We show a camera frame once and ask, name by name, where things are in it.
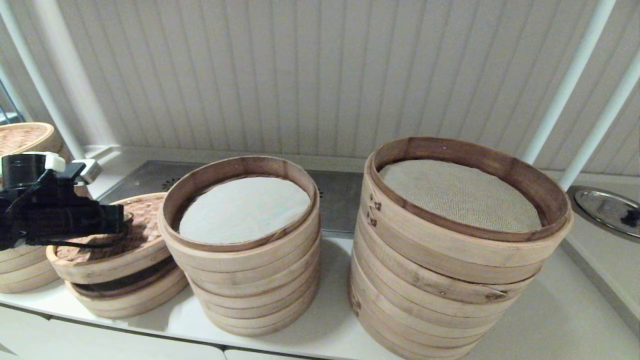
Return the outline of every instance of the bamboo steamer basket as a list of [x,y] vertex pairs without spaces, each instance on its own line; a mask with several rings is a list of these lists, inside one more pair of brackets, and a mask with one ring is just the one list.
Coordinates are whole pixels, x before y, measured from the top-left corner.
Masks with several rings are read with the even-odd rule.
[[[542,227],[513,232],[457,222],[420,208],[382,181],[384,166],[419,159],[498,177],[534,206]],[[352,307],[365,330],[400,356],[458,359],[514,303],[572,224],[564,191],[528,164],[457,140],[395,140],[365,165]]]
[[[385,185],[378,173],[385,165],[408,159],[457,163],[498,177],[534,205],[543,227],[519,233],[484,229],[412,204]],[[470,282],[476,281],[475,271],[491,270],[491,281],[484,281],[486,284],[507,284],[536,274],[573,225],[567,195],[539,170],[480,145],[441,138],[399,139],[371,154],[365,166],[361,205],[369,214],[369,225],[404,257],[427,268],[436,263],[441,274]],[[461,274],[460,266],[470,268]],[[510,273],[521,266],[521,278],[514,279]]]
[[[248,241],[204,243],[176,231],[186,208],[198,196],[246,177],[289,180],[308,195],[309,205],[286,226]],[[315,297],[321,242],[319,194],[311,177],[293,163],[248,156],[196,169],[169,190],[159,229],[204,313],[224,331],[241,336],[278,331],[300,317]]]
[[[66,161],[72,160],[62,137],[53,126],[42,122],[26,122],[0,126],[0,156],[27,151],[51,151]],[[37,265],[46,259],[44,247],[21,247],[0,252],[0,292],[16,293],[49,284],[58,276],[49,265],[46,271],[37,272]]]
[[164,304],[188,285],[157,228],[165,195],[150,193],[114,202],[133,215],[124,234],[70,240],[104,243],[125,237],[113,247],[47,247],[47,258],[69,292],[92,313],[106,318],[139,315]]

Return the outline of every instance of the white counter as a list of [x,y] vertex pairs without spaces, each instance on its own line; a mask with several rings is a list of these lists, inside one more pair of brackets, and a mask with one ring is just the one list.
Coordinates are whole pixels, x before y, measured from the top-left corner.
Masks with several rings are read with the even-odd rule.
[[[116,163],[121,166],[107,169],[95,185],[106,190],[139,166],[140,161],[119,157]],[[60,280],[27,293],[0,294],[0,304],[62,320],[283,354],[326,359],[399,359],[371,339],[350,310],[346,286],[351,245],[351,240],[323,239],[321,287],[313,304],[288,328],[261,338],[242,338],[219,330],[206,319],[190,289],[149,313],[124,320],[92,315],[66,291]],[[571,259],[558,249],[525,293],[465,359],[639,357],[637,338]]]

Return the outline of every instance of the white paneled wall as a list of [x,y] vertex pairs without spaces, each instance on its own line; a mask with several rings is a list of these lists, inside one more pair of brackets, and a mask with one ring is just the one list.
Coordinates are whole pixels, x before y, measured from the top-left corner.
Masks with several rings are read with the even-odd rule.
[[[60,6],[122,145],[363,158],[416,135],[522,155],[595,0]],[[29,5],[12,7],[50,67]],[[639,2],[618,0],[536,166],[569,164],[639,46]],[[56,86],[55,75],[47,80]],[[586,171],[640,174],[639,97],[627,99]],[[100,143],[90,124],[78,129],[84,143]]]

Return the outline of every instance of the black camera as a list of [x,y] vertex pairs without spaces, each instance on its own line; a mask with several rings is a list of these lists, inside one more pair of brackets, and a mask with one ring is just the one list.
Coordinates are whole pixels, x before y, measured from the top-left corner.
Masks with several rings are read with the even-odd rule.
[[[61,161],[57,169],[51,166],[52,156]],[[96,247],[61,240],[124,232],[122,205],[101,205],[74,192],[76,178],[85,166],[81,162],[64,164],[51,153],[3,156],[0,250],[20,245]]]

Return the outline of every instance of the bamboo steamer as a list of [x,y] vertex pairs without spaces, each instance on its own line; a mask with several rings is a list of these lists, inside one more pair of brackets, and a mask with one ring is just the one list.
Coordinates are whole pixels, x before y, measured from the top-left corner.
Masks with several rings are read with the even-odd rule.
[[[72,159],[62,137],[49,124],[27,122],[0,126],[0,156],[27,151],[51,151],[67,161]],[[0,292],[28,291],[56,280],[58,276],[50,265],[39,265],[46,267],[46,271],[34,273],[34,266],[45,259],[44,247],[21,247],[0,252],[0,274],[11,274],[1,277],[4,280],[0,280]]]
[[[383,167],[421,159],[498,177],[533,205],[541,228],[499,231],[458,222],[382,181]],[[354,312],[376,341],[400,356],[458,359],[514,303],[572,225],[564,191],[528,164],[457,140],[395,140],[365,165],[351,260]]]
[[48,260],[67,289],[92,313],[106,318],[139,315],[178,294],[187,285],[157,226],[165,193],[151,193],[114,202],[133,214],[123,234],[92,235],[78,243],[120,243],[104,249],[49,246]]
[[[251,240],[205,243],[176,231],[198,196],[246,177],[289,180],[310,202],[289,224]],[[206,165],[169,190],[158,217],[167,247],[186,272],[204,313],[220,329],[241,336],[269,334],[293,323],[313,301],[319,283],[319,194],[299,166],[267,156]]]

